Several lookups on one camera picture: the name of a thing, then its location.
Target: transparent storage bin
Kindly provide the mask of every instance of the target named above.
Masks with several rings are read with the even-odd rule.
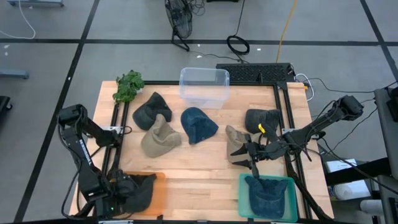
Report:
[[[221,109],[229,99],[229,73],[223,69],[183,68],[180,97],[187,107]]]

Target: yellow cable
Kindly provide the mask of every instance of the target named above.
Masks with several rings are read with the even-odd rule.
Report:
[[[284,39],[285,31],[286,31],[286,28],[287,28],[287,26],[288,26],[288,24],[289,24],[290,18],[292,17],[293,12],[294,12],[294,9],[296,8],[296,3],[297,3],[297,0],[294,0],[292,10],[290,10],[289,18],[287,18],[284,31],[282,32],[282,35],[281,35],[281,37],[280,37],[279,47],[278,47],[278,54],[276,55],[276,62],[275,62],[275,63],[278,63],[279,54],[280,54],[280,47],[282,46],[282,41],[283,41],[283,39]]]

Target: gray floor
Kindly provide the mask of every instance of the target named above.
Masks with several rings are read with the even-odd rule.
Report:
[[[40,39],[79,39],[94,0],[65,0],[65,7],[24,8],[26,17]],[[398,41],[394,0],[367,0],[385,41]],[[293,0],[246,1],[239,35],[251,40],[278,40]],[[234,34],[241,3],[206,4],[205,16],[193,17],[189,39],[225,39]],[[30,36],[17,7],[0,2],[0,30]],[[89,39],[169,39],[171,28],[163,1],[101,0]],[[377,41],[357,0],[300,0],[287,29],[285,40]],[[57,104],[77,44],[0,43],[0,67],[30,71],[30,79],[0,79],[0,95],[12,97],[14,108],[0,129],[0,222],[12,222],[21,202],[30,173]],[[226,45],[197,44],[192,50],[234,57]],[[274,62],[276,45],[252,45],[245,56],[249,62]],[[389,47],[398,62],[398,47]],[[285,45],[280,62],[290,62],[296,73],[321,78],[330,88],[371,91],[395,81],[379,46],[298,46]],[[214,68],[229,59],[197,58],[171,44],[85,44],[65,101],[85,105],[92,116],[103,80],[114,80],[130,69],[140,71],[145,80],[178,80],[183,67]],[[315,97],[309,102],[313,115],[330,101],[344,95],[327,91],[314,80]],[[360,101],[372,94],[354,94]],[[376,106],[365,103],[365,118]],[[341,157],[371,161],[386,156],[377,112],[336,148]],[[340,122],[326,129],[326,139],[334,145],[359,121]],[[360,141],[363,136],[373,136]],[[75,172],[69,153],[56,136],[52,139],[39,181],[24,220],[60,218],[60,206]],[[337,220],[371,223],[370,216],[334,203]]]

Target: black hat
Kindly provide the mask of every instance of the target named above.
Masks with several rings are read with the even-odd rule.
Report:
[[[152,201],[156,174],[130,175],[127,179],[132,179],[132,181],[130,180],[130,183],[128,183],[128,181],[122,181],[117,185],[117,187],[119,187],[120,194],[124,193],[123,190],[126,191],[127,199],[124,204],[125,212],[142,212],[150,206],[150,202]]]
[[[196,144],[216,134],[218,126],[199,108],[191,107],[181,114],[181,124],[189,137],[189,144]]]
[[[172,111],[166,101],[157,92],[154,92],[147,102],[135,110],[132,118],[139,128],[148,131],[155,123],[157,114],[162,114],[167,122],[172,120]]]
[[[268,219],[280,219],[285,213],[287,180],[244,178],[249,185],[250,208],[255,215]]]
[[[246,111],[244,125],[246,129],[256,134],[260,132],[259,124],[266,130],[266,137],[276,137],[276,129],[278,128],[280,119],[280,110],[259,110],[249,109]]]

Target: green plastic bin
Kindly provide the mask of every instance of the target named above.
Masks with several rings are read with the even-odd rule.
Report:
[[[249,185],[244,180],[247,176],[253,176],[251,174],[241,174],[239,176],[239,197],[238,197],[238,210],[239,215],[245,218],[263,218],[255,215],[250,207],[249,201]],[[260,175],[260,179],[264,180],[287,180],[287,187],[285,191],[285,213],[281,219],[272,221],[282,221],[282,222],[296,222],[297,216],[297,204],[296,204],[296,191],[294,180],[290,177],[274,177],[267,175]]]

